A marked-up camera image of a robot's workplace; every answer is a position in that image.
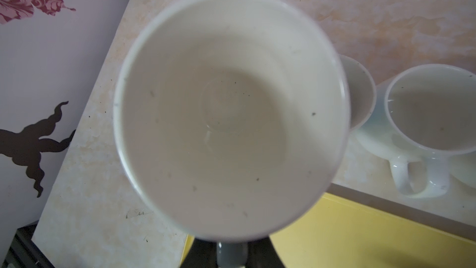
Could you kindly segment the grey mug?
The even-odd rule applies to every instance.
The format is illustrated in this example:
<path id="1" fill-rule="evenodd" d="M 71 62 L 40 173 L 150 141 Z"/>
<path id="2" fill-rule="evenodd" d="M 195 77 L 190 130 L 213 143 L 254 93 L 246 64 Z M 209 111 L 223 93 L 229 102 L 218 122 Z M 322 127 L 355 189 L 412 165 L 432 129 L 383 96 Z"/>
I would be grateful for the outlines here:
<path id="1" fill-rule="evenodd" d="M 114 137 L 141 200 L 246 268 L 248 242 L 302 217 L 350 134 L 340 57 L 280 0 L 181 0 L 139 34 L 120 70 Z"/>

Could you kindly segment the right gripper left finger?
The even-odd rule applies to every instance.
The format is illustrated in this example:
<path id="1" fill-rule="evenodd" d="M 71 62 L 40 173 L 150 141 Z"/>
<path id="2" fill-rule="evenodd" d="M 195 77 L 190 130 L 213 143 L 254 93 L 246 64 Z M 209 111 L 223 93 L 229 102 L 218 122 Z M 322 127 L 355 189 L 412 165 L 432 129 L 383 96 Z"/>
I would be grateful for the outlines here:
<path id="1" fill-rule="evenodd" d="M 217 268 L 216 243 L 194 238 L 180 268 Z"/>

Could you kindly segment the white ribbed-base mug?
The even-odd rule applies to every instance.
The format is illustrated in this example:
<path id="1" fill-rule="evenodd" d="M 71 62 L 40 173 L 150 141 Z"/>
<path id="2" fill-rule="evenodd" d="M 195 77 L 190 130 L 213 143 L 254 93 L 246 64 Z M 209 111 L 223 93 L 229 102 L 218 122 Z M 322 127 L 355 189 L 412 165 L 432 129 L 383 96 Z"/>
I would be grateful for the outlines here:
<path id="1" fill-rule="evenodd" d="M 420 65 L 376 87 L 376 106 L 356 130 L 361 145 L 389 161 L 397 190 L 444 195 L 450 157 L 476 149 L 476 76 L 444 64 Z"/>

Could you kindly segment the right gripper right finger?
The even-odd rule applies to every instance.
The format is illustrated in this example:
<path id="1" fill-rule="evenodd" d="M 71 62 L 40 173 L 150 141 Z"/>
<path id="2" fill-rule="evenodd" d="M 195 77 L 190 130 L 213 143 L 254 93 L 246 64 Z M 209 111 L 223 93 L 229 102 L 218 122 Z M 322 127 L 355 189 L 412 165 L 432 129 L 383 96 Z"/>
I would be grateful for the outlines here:
<path id="1" fill-rule="evenodd" d="M 247 268 L 285 268 L 269 237 L 248 242 Z"/>

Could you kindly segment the light blue mug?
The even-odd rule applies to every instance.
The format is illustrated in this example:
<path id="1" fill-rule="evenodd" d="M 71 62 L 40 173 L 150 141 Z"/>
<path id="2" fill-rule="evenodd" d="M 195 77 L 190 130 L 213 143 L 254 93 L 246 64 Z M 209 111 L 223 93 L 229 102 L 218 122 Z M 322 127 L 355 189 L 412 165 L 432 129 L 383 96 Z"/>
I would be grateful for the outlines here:
<path id="1" fill-rule="evenodd" d="M 340 55 L 350 92 L 350 131 L 359 129 L 372 115 L 376 105 L 376 85 L 370 72 L 355 59 Z"/>

